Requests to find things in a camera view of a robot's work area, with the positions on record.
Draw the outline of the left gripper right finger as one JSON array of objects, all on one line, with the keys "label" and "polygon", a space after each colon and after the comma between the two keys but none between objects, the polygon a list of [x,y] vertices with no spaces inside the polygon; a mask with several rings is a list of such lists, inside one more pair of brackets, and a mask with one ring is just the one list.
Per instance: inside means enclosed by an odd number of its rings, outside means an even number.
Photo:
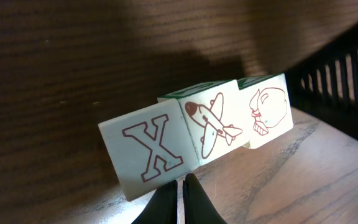
[{"label": "left gripper right finger", "polygon": [[186,224],[226,224],[194,173],[183,181],[183,203]]}]

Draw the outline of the white block yellow side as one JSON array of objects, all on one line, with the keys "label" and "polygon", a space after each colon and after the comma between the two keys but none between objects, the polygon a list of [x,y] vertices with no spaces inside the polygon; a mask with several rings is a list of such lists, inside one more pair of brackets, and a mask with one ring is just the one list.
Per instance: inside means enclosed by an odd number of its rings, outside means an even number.
[{"label": "white block yellow side", "polygon": [[203,82],[159,96],[176,99],[193,140],[199,164],[205,165],[249,142],[249,121],[236,80]]}]

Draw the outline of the white block red side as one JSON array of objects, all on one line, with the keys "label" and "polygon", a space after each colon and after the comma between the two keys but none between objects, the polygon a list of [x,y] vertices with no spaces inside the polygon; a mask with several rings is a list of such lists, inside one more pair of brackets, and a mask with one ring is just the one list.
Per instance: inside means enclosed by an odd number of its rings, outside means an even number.
[{"label": "white block red side", "polygon": [[257,149],[293,127],[287,83],[283,73],[245,77],[237,81],[244,117],[249,120],[246,148]]}]

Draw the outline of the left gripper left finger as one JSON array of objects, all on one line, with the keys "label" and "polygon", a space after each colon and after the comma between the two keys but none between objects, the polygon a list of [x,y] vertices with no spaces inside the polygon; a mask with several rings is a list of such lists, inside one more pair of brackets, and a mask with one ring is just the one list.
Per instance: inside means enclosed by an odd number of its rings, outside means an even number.
[{"label": "left gripper left finger", "polygon": [[159,187],[132,224],[177,224],[178,183]]}]

